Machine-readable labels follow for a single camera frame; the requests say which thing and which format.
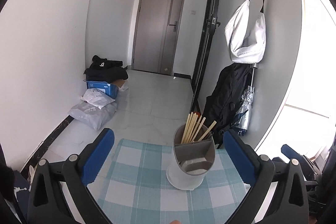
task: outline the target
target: white tote bag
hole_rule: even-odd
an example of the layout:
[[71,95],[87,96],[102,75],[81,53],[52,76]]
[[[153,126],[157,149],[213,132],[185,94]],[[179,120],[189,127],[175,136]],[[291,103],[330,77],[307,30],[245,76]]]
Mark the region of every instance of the white tote bag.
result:
[[249,20],[250,0],[238,7],[225,27],[225,37],[230,59],[235,63],[258,63],[264,56],[266,47],[266,23],[262,6],[253,29],[245,38]]

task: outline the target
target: black door handle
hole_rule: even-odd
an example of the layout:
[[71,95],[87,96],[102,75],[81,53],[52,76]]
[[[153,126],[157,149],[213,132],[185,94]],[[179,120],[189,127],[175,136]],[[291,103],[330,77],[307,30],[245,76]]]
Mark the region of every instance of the black door handle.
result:
[[173,32],[177,32],[177,25],[178,25],[178,21],[175,21],[175,24],[169,24],[169,26],[174,26],[174,30]]

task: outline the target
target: plastic bag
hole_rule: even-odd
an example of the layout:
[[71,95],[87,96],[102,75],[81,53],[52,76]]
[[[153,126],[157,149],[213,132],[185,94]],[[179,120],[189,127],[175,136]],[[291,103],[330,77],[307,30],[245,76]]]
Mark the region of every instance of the plastic bag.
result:
[[116,103],[108,104],[102,109],[99,109],[87,102],[83,102],[71,108],[69,115],[74,119],[85,123],[94,130],[98,130],[113,117],[116,110]]
[[128,90],[128,82],[125,81],[125,83],[119,88],[119,91],[126,91]]
[[98,89],[88,89],[81,99],[88,102],[90,105],[98,107],[99,109],[102,109],[104,106],[115,101],[115,99],[109,97]]

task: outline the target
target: teal and white plaid cloth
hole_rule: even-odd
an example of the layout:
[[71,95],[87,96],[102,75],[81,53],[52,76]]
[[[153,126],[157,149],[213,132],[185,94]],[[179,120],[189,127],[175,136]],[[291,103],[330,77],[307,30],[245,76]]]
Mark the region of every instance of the teal and white plaid cloth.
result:
[[115,150],[99,206],[113,224],[224,224],[246,194],[225,150],[193,191],[167,180],[172,147],[122,139]]

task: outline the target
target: silver umbrella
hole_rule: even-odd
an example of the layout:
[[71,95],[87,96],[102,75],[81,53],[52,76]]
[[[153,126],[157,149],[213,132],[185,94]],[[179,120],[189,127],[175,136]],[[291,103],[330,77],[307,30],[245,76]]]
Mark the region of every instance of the silver umbrella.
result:
[[253,67],[253,73],[252,73],[251,85],[249,85],[247,89],[244,91],[241,97],[242,105],[237,111],[231,124],[232,129],[236,131],[239,136],[244,136],[251,120],[252,103],[254,97],[254,87],[252,86],[252,84],[254,77],[254,69],[257,67],[257,64],[253,64],[252,67]]

